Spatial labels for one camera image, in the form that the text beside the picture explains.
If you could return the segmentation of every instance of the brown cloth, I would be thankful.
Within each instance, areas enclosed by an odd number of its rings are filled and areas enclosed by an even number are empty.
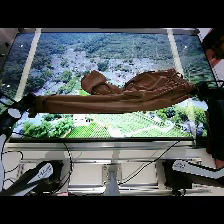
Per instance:
[[[116,114],[153,111],[180,103],[190,97],[195,86],[178,76],[175,69],[136,75],[124,88],[106,83],[103,74],[92,71],[81,80],[90,96],[37,96],[29,110],[51,114]]]

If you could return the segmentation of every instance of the vertical white post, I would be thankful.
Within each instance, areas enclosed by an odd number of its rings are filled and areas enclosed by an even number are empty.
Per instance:
[[[171,28],[167,29],[167,34],[168,34],[168,38],[170,41],[170,47],[171,47],[171,51],[173,54],[173,60],[174,60],[174,64],[175,64],[175,68],[177,70],[177,72],[179,72],[180,74],[183,75],[183,78],[185,77],[184,75],[184,70],[180,61],[180,57],[178,54],[178,50],[177,50],[177,45],[174,39],[174,35],[173,35],[173,30]],[[195,126],[195,117],[194,117],[194,109],[193,109],[193,102],[191,99],[187,100],[187,108],[190,111],[190,113],[188,114],[188,119],[190,120],[190,127],[191,127],[191,132],[193,135],[193,138],[196,139],[196,126]]]
[[[33,58],[34,58],[36,49],[37,49],[37,43],[38,43],[40,35],[41,35],[41,29],[42,28],[36,28],[35,35],[34,35],[33,41],[30,46],[30,51],[29,51],[28,57],[26,59],[26,64],[24,66],[23,73],[22,73],[22,76],[20,79],[19,87],[16,92],[16,96],[15,96],[16,101],[21,100],[21,98],[23,97],[23,93],[25,90],[25,86],[26,86],[26,82],[27,82],[28,75],[30,72],[30,68],[31,68],[31,65],[33,62]]]

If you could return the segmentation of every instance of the metal bracket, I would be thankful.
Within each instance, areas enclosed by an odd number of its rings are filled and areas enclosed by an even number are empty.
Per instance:
[[[102,181],[103,185],[105,185],[108,181],[109,178],[109,170],[113,170],[117,174],[117,181],[118,183],[122,182],[122,170],[121,170],[121,164],[108,164],[108,165],[103,165],[102,169]]]

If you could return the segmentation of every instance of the television screen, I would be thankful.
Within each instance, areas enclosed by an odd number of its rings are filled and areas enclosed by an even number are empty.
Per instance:
[[[214,81],[212,70],[197,36],[174,35],[184,79],[198,83]],[[31,35],[17,35],[8,62],[1,73],[2,83],[14,97],[20,81]],[[89,95],[81,79],[92,70],[104,74],[119,87],[136,74],[175,68],[168,35],[140,33],[42,33],[26,82],[24,95]],[[205,102],[186,100],[157,111],[126,114],[24,114],[13,137],[22,134],[37,138],[136,138],[207,136]]]

